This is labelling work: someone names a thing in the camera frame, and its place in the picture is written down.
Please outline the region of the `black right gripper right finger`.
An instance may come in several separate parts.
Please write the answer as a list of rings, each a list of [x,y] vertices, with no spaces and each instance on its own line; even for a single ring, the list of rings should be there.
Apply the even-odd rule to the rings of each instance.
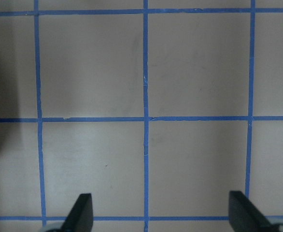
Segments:
[[[235,232],[271,232],[272,224],[241,191],[230,191],[229,224]]]

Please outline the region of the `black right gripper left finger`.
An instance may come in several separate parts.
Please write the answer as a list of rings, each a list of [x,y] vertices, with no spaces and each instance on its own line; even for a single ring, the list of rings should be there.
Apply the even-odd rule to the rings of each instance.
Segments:
[[[93,204],[91,193],[80,194],[66,220],[62,232],[90,232],[93,227]]]

